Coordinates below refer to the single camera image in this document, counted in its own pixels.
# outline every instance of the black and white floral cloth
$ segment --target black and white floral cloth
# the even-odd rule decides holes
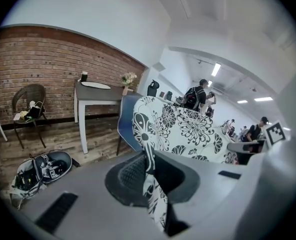
[[[236,164],[237,155],[227,150],[231,142],[212,120],[196,111],[174,107],[146,96],[137,101],[133,114],[133,133],[146,153],[146,179],[143,195],[149,200],[149,214],[163,230],[167,196],[154,177],[154,151],[167,151],[192,159]]]

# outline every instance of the wicker chair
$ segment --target wicker chair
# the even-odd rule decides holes
[[[27,109],[29,109],[29,105],[30,105],[31,101],[35,101],[35,102],[41,101],[42,102],[41,107],[39,106],[41,108],[40,113],[39,113],[37,118],[30,119],[29,121],[24,121],[24,120],[21,120],[21,119],[13,121],[13,123],[14,123],[14,131],[16,132],[16,135],[17,135],[17,137],[19,139],[19,142],[20,142],[22,148],[24,149],[24,146],[22,144],[22,141],[20,140],[20,137],[19,137],[17,129],[16,129],[16,124],[26,125],[26,124],[33,123],[35,128],[37,129],[38,135],[40,137],[40,140],[41,140],[44,148],[46,148],[46,146],[45,146],[45,144],[44,144],[44,142],[42,140],[42,137],[41,137],[40,131],[38,129],[38,126],[36,124],[36,120],[39,119],[41,116],[43,116],[44,119],[47,120],[46,116],[42,112],[44,102],[46,100],[46,90],[41,84],[37,84],[37,83],[30,84],[30,85],[28,85],[26,87],[21,88],[14,95],[14,97],[12,99],[12,112],[13,112],[13,115],[15,115],[17,113],[17,102],[24,94],[26,95]]]

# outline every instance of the white plate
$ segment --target white plate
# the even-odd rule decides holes
[[[83,84],[84,86],[94,87],[98,89],[111,89],[110,86],[98,82],[81,82],[81,84]]]

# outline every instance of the vase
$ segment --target vase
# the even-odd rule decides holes
[[[122,95],[123,96],[125,96],[125,95],[127,95],[127,93],[128,93],[128,86],[124,86],[124,89],[123,89],[123,92],[122,92]]]

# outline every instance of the blue chair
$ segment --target blue chair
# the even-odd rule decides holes
[[[124,141],[135,151],[143,150],[141,145],[134,139],[132,131],[133,108],[135,103],[140,98],[142,98],[142,96],[137,93],[129,94],[122,97],[117,128],[118,134],[120,135],[117,155],[119,154],[121,139],[124,139]]]

